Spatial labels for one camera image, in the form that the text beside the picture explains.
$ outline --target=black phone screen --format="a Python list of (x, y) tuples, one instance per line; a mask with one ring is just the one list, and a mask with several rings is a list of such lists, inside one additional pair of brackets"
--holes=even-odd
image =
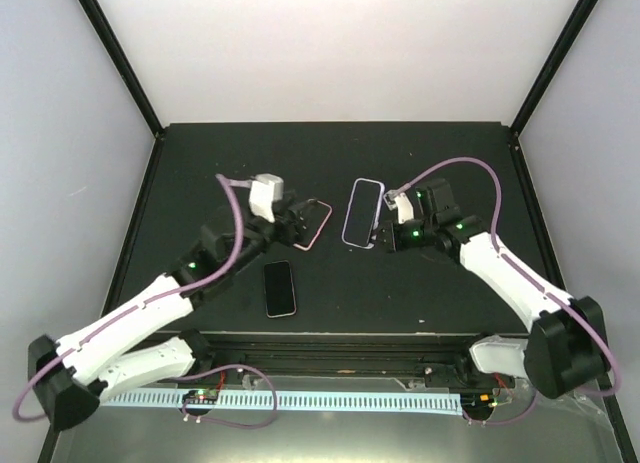
[(293, 276), (288, 261), (278, 261), (264, 265), (264, 294), (267, 300), (267, 316), (293, 315), (296, 312), (296, 298), (293, 293)]
[(356, 180), (342, 229), (342, 241), (361, 248), (370, 247), (371, 232), (380, 213), (383, 191), (382, 183), (364, 179)]

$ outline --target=cable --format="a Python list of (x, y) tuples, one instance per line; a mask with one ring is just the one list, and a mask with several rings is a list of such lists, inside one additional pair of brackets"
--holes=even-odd
[(470, 156), (459, 156), (457, 158), (449, 158), (448, 160), (441, 161), (440, 163), (437, 163), (436, 165), (433, 165), (431, 168), (423, 171), (413, 180), (411, 180), (410, 182), (398, 188), (395, 192), (404, 193), (413, 185), (423, 180), (431, 173), (441, 168), (444, 168), (445, 166), (452, 165), (454, 163), (473, 163), (474, 165), (478, 165), (484, 168), (489, 173), (489, 175), (491, 176), (491, 179), (493, 180), (493, 184), (496, 190), (496, 204), (494, 206), (493, 216), (491, 218), (490, 232), (491, 232), (491, 243), (493, 244), (493, 247), (496, 250), (496, 253), (498, 253), (498, 255), (504, 261), (506, 261), (509, 266), (511, 266), (515, 271), (517, 271), (525, 280), (527, 280), (531, 285), (533, 285), (540, 293), (542, 293), (545, 297), (549, 298), (551, 301), (556, 303), (563, 311), (565, 311), (571, 318), (573, 318), (593, 339), (593, 341), (598, 346), (600, 351), (605, 355), (605, 357), (609, 361), (609, 365), (611, 366), (611, 371), (613, 373), (613, 386), (608, 390), (592, 390), (590, 388), (585, 388), (585, 387), (580, 387), (580, 390), (586, 394), (593, 395), (593, 396), (600, 396), (600, 397), (611, 396), (615, 394), (622, 386), (620, 364), (618, 363), (618, 360), (613, 355), (613, 353), (611, 352), (611, 350), (609, 349), (605, 341), (598, 334), (598, 332), (594, 330), (593, 327), (589, 323), (587, 323), (587, 321), (584, 318), (582, 318), (573, 308), (567, 305), (559, 297), (557, 297), (553, 293), (547, 292), (543, 285), (538, 283), (538, 281), (536, 281), (531, 275), (529, 275), (527, 270), (525, 270), (520, 265), (518, 265), (512, 258), (509, 257), (509, 255), (505, 255), (500, 252), (500, 245), (498, 244), (497, 229), (498, 229), (498, 218), (500, 217), (500, 209), (502, 207), (502, 187), (500, 186), (500, 180), (498, 179), (498, 175), (496, 174), (495, 170), (491, 168), (491, 166), (489, 166), (484, 161), (479, 160), (478, 158), (473, 158)]
[(231, 186), (235, 186), (236, 188), (251, 188), (251, 184), (253, 180), (231, 180), (227, 178), (227, 181)]
[(522, 413), (520, 413), (517, 416), (514, 416), (513, 418), (509, 418), (508, 420), (502, 420), (502, 421), (478, 421), (478, 420), (473, 420), (466, 411), (464, 411), (464, 409), (462, 410), (462, 416), (465, 418), (465, 420), (467, 420), (469, 423), (479, 423), (483, 426), (507, 426), (507, 425), (511, 425), (513, 423), (517, 423), (519, 421), (524, 420), (527, 416), (529, 416), (531, 414), (531, 412), (535, 409), (536, 404), (538, 403), (538, 398), (540, 397), (540, 393), (538, 393), (537, 391), (534, 393), (533, 395), (533, 399), (531, 400), (531, 403), (529, 403), (529, 406), (527, 406), (527, 409), (524, 410)]
[(31, 422), (39, 421), (39, 420), (41, 420), (43, 418), (46, 418), (47, 415), (45, 413), (43, 413), (41, 415), (37, 415), (37, 416), (23, 416), (23, 415), (21, 415), (20, 414), (20, 407), (22, 406), (22, 402), (24, 401), (26, 396), (29, 394), (29, 392), (31, 390), (33, 390), (33, 387), (36, 386), (38, 384), (38, 382), (42, 378), (44, 378), (44, 376), (47, 373), (49, 373), (54, 366), (56, 366), (59, 363), (61, 363), (62, 360), (64, 360), (67, 356), (69, 356), (74, 351), (76, 351), (76, 350), (74, 350), (73, 348), (69, 348), (63, 354), (56, 356), (53, 360), (51, 360), (49, 363), (47, 363), (42, 368), (40, 368), (40, 370), (38, 370), (38, 372), (33, 376), (33, 378), (31, 378), (27, 382), (27, 386), (25, 386), (24, 389), (22, 390), (22, 392), (20, 393), (20, 395), (18, 395), (18, 398), (16, 398), (16, 401), (13, 404), (13, 408), (11, 409), (11, 415), (13, 416), (14, 420), (20, 421), (22, 423), (31, 423)]
[(496, 380), (498, 381), (498, 384), (502, 388), (507, 390), (507, 393), (509, 394), (509, 396), (511, 396), (512, 398), (515, 398), (515, 395), (513, 394), (513, 390), (507, 386), (507, 384), (502, 380), (502, 378), (500, 378), (500, 375), (498, 373), (494, 373), (493, 376), (496, 377)]
[[(251, 373), (255, 373), (256, 375), (258, 375), (260, 378), (264, 380), (264, 382), (267, 384), (267, 386), (271, 390), (271, 395), (273, 395), (273, 408), (271, 409), (269, 416), (261, 423), (256, 423), (253, 425), (245, 425), (244, 423), (235, 423), (233, 421), (227, 421), (220, 418), (210, 418), (206, 416), (200, 416), (200, 417), (197, 417), (196, 419), (200, 419), (201, 421), (206, 421), (208, 423), (217, 423), (219, 425), (228, 426), (230, 428), (238, 428), (241, 430), (259, 430), (260, 428), (264, 428), (265, 426), (269, 426), (271, 423), (273, 423), (275, 419), (278, 417), (278, 395), (276, 394), (276, 389), (273, 386), (273, 383), (271, 382), (271, 380), (267, 377), (267, 375), (265, 375), (263, 372), (261, 372), (257, 368), (254, 368), (253, 366), (240, 365), (240, 364), (224, 365), (218, 368), (214, 368), (213, 370), (205, 371), (203, 373), (198, 373), (197, 375), (189, 375), (189, 376), (181, 376), (179, 378), (172, 378), (171, 381), (199, 380), (200, 378), (215, 375), (216, 373), (220, 373), (221, 371), (226, 371), (226, 370), (250, 371)], [(182, 414), (185, 416), (185, 419), (189, 418), (189, 414), (187, 413), (187, 401), (185, 401), (182, 404)]]
[(151, 303), (153, 301), (159, 300), (166, 296), (175, 295), (176, 293), (183, 293), (185, 291), (191, 291), (198, 289), (202, 286), (208, 285), (209, 283), (217, 280), (222, 275), (224, 275), (227, 271), (231, 269), (231, 267), (235, 264), (240, 252), (242, 251), (242, 243), (244, 239), (244, 223), (242, 222), (242, 210), (240, 209), (240, 204), (238, 203), (238, 199), (236, 198), (235, 193), (233, 192), (233, 188), (231, 188), (231, 183), (222, 175), (216, 175), (218, 181), (222, 185), (222, 189), (227, 195), (227, 199), (229, 200), (229, 204), (231, 205), (231, 211), (233, 213), (233, 222), (235, 226), (235, 237), (233, 240), (233, 247), (231, 248), (231, 254), (227, 261), (218, 268), (211, 275), (203, 278), (201, 280), (195, 281), (193, 283), (189, 283), (188, 285), (181, 286), (179, 288), (174, 288), (173, 290), (165, 291), (164, 293), (160, 293), (159, 295), (152, 296), (151, 298), (145, 300), (145, 303)]
[[(231, 249), (229, 258), (227, 258), (227, 261), (225, 261), (224, 264), (220, 268), (218, 268), (218, 270), (216, 270), (214, 273), (207, 276), (206, 278), (198, 280), (194, 283), (190, 283), (188, 285), (181, 286), (179, 288), (175, 288), (173, 290), (165, 291), (164, 293), (160, 293), (159, 295), (152, 296), (151, 298), (148, 298), (147, 300), (145, 300), (145, 303), (151, 303), (153, 301), (157, 301), (161, 298), (165, 298), (167, 296), (174, 295), (176, 293), (182, 293), (184, 291), (189, 291), (189, 290), (200, 288), (201, 286), (204, 286), (204, 285), (208, 285), (209, 283), (215, 281), (216, 279), (224, 275), (227, 271), (229, 271), (229, 269), (235, 264), (236, 260), (238, 259), (238, 255), (242, 250), (242, 242), (244, 238), (244, 223), (242, 221), (242, 210), (240, 209), (240, 204), (238, 203), (238, 199), (236, 198), (236, 195), (233, 192), (233, 188), (231, 187), (232, 184), (230, 183), (230, 180), (228, 180), (221, 174), (217, 174), (216, 178), (220, 182), (220, 185), (222, 186), (222, 189), (224, 190), (224, 193), (227, 196), (227, 199), (229, 200), (229, 205), (231, 205), (231, 211), (233, 213), (233, 220), (235, 225), (235, 228), (234, 228), (235, 239), (233, 241), (233, 248)], [(93, 330), (91, 333), (89, 333), (80, 341), (79, 348), (82, 348), (83, 345), (91, 341), (91, 339), (94, 338), (97, 334), (109, 328), (111, 325), (121, 320), (128, 314), (138, 310), (138, 308), (139, 308), (138, 306), (133, 306), (131, 308), (128, 308), (122, 313), (119, 313), (118, 315), (114, 316), (110, 320), (104, 322), (102, 325), (100, 325), (98, 328)], [(62, 361), (67, 356), (69, 356), (75, 351), (76, 350), (74, 348), (70, 348), (69, 350), (64, 352), (62, 355), (58, 355), (49, 363), (47, 363), (45, 366), (43, 366), (27, 382), (27, 385), (24, 387), (20, 395), (18, 395), (18, 398), (16, 398), (16, 401), (13, 404), (11, 413), (14, 420), (23, 422), (23, 423), (29, 423), (29, 422), (37, 421), (46, 417), (45, 414), (38, 415), (38, 416), (27, 416), (27, 417), (22, 416), (20, 414), (20, 407), (22, 406), (22, 403), (24, 402), (24, 399), (26, 398), (26, 396), (29, 394), (31, 390), (33, 390), (33, 388), (40, 382), (40, 380), (42, 380), (42, 378), (44, 378), (51, 371), (52, 368), (62, 363)]]
[(227, 377), (227, 374), (223, 371), (222, 373), (220, 373), (220, 381), (218, 382), (217, 386), (216, 386), (216, 391), (220, 392), (220, 390), (222, 390), (222, 387), (224, 386), (224, 380)]

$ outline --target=gray floor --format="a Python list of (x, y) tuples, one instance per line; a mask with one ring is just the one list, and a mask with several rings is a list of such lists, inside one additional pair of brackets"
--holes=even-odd
[[(232, 412), (255, 422), (263, 412)], [(539, 407), (521, 423), (469, 427), (458, 417), (282, 412), (243, 431), (185, 423), (177, 410), (103, 408), (64, 433), (54, 463), (116, 462), (619, 462), (610, 429)]]
[[(259, 334), (522, 333), (522, 323), (498, 295), (435, 250), (389, 255), (354, 249), (341, 240), (357, 178), (397, 188), (444, 159), (473, 156), (499, 175), (500, 237), (544, 274), (507, 142), (507, 128), (499, 123), (171, 125), (119, 300), (134, 296), (165, 271), (190, 248), (215, 209), (228, 205), (216, 173), (247, 178), (269, 172), (284, 178), (286, 189), (295, 190), (300, 198), (316, 197), (333, 206), (318, 243), (309, 252), (274, 245), (236, 275), (228, 291), (165, 329)], [(437, 176), (448, 179), (465, 215), (490, 221), (495, 189), (484, 170), (460, 164)], [(239, 190), (238, 196), (246, 201), (247, 193)], [(381, 218), (392, 215), (383, 208)], [(292, 318), (267, 318), (262, 267), (280, 260), (291, 262), (298, 311)]]

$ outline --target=smartphone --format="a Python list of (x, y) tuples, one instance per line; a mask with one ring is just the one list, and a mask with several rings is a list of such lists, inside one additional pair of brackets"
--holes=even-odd
[(378, 225), (384, 184), (358, 178), (351, 190), (347, 217), (342, 228), (342, 241), (358, 248), (373, 248), (371, 232)]
[(313, 209), (313, 212), (309, 215), (309, 219), (305, 223), (305, 235), (300, 243), (293, 245), (302, 251), (309, 251), (313, 244), (320, 236), (324, 225), (327, 224), (333, 208), (327, 203), (318, 200), (317, 206)]
[(267, 316), (280, 318), (296, 312), (296, 296), (293, 291), (293, 276), (288, 261), (277, 261), (264, 265), (264, 295), (267, 300)]

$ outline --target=black metal frame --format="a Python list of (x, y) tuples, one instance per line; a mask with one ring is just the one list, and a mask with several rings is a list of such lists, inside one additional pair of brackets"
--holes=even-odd
[(125, 55), (124, 50), (120, 46), (120, 42), (118, 42), (118, 38), (116, 38), (115, 33), (111, 29), (107, 17), (102, 12), (98, 0), (78, 1), (100, 37), (107, 53), (109, 53), (111, 60), (113, 60), (113, 64), (116, 66), (118, 73), (120, 73), (124, 84), (127, 85), (127, 89), (129, 93), (131, 93), (136, 105), (138, 105), (140, 113), (142, 113), (147, 125), (149, 125), (151, 133), (156, 137), (161, 136), (164, 133), (162, 123), (160, 123), (160, 120), (156, 116), (156, 112), (142, 89), (142, 85), (140, 85), (138, 77), (127, 59), (127, 55)]
[[(106, 308), (112, 307), (119, 298), (122, 284), (124, 281), (124, 275), (126, 274), (129, 258), (133, 249), (136, 234), (144, 213), (147, 197), (151, 189), (156, 168), (159, 162), (159, 157), (162, 152), (164, 144), (164, 128), (158, 120), (156, 113), (149, 102), (140, 82), (131, 64), (129, 63), (122, 47), (120, 46), (116, 35), (114, 34), (106, 16), (102, 12), (97, 0), (78, 0), (87, 14), (91, 24), (95, 28), (98, 36), (102, 40), (102, 43), (109, 53), (109, 56), (113, 60), (118, 72), (120, 73), (125, 85), (129, 89), (134, 101), (138, 105), (140, 112), (144, 116), (149, 129), (155, 135), (156, 141), (154, 149), (149, 161), (149, 165), (144, 175), (144, 180), (136, 206), (134, 214), (125, 237), (124, 245), (118, 260), (118, 265), (112, 280), (112, 284), (109, 289)], [(535, 108), (542, 99), (546, 89), (548, 88), (551, 80), (556, 74), (558, 68), (562, 64), (565, 56), (569, 52), (575, 39), (577, 38), (580, 30), (586, 23), (591, 11), (595, 7), (598, 0), (579, 0), (576, 4), (571, 16), (565, 24), (560, 36), (558, 37), (555, 45), (553, 46), (547, 60), (545, 61), (538, 77), (536, 78), (531, 90), (529, 91), (522, 107), (520, 108), (513, 124), (510, 127), (510, 143), (509, 148), (511, 151), (513, 164), (518, 175), (520, 187), (527, 203), (529, 216), (531, 218), (533, 228), (535, 231), (538, 246), (540, 248), (545, 270), (550, 281), (561, 288), (564, 287), (564, 282), (560, 272), (558, 261), (555, 257), (549, 233), (547, 231), (540, 204), (538, 203), (535, 190), (531, 181), (529, 171), (522, 153), (521, 144), (518, 139), (522, 130), (525, 128), (527, 122), (532, 116)], [(608, 387), (611, 385), (610, 380), (604, 377), (599, 380), (601, 387)], [(636, 454), (629, 437), (629, 433), (625, 426), (620, 407), (615, 397), (606, 398), (605, 405), (609, 413), (611, 424), (614, 428), (616, 441), (620, 448), (623, 460), (625, 462), (637, 462)], [(51, 461), (58, 435), (54, 433), (51, 428), (45, 439), (39, 463), (47, 463)]]

